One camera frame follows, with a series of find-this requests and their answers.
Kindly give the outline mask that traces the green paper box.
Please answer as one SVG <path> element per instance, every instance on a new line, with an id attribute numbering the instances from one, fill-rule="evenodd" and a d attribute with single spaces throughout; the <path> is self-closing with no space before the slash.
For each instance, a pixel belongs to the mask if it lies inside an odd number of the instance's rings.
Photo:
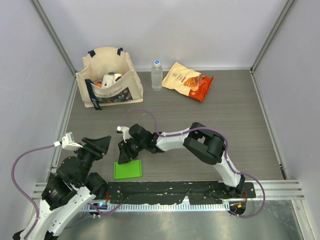
<path id="1" fill-rule="evenodd" d="M 114 163 L 114 179 L 127 180 L 142 177 L 142 163 L 141 160 L 132 160 L 127 163 Z"/>

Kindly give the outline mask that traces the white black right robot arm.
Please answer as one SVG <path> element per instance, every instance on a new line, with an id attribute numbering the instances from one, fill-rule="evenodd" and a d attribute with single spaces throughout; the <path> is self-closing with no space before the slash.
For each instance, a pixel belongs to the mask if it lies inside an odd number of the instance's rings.
<path id="1" fill-rule="evenodd" d="M 203 163 L 214 166 L 230 197 L 236 198 L 244 191 L 245 176 L 236 170 L 230 160 L 227 140 L 221 133 L 198 122 L 176 132 L 151 133 L 139 124 L 118 126 L 116 132 L 123 138 L 118 143 L 119 164 L 136 160 L 143 150 L 157 154 L 186 149 Z"/>

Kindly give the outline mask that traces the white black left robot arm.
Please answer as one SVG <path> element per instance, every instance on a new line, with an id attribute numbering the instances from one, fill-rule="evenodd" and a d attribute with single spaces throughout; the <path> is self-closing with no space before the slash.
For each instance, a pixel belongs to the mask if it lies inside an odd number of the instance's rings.
<path id="1" fill-rule="evenodd" d="M 39 203 L 32 202 L 35 214 L 25 229 L 12 236 L 14 240 L 56 240 L 85 205 L 106 196 L 107 182 L 90 169 L 107 154 L 111 139 L 109 135 L 97 139 L 84 137 L 79 144 L 68 132 L 60 141 L 49 145 L 77 155 L 65 158 L 54 177 L 48 180 Z"/>

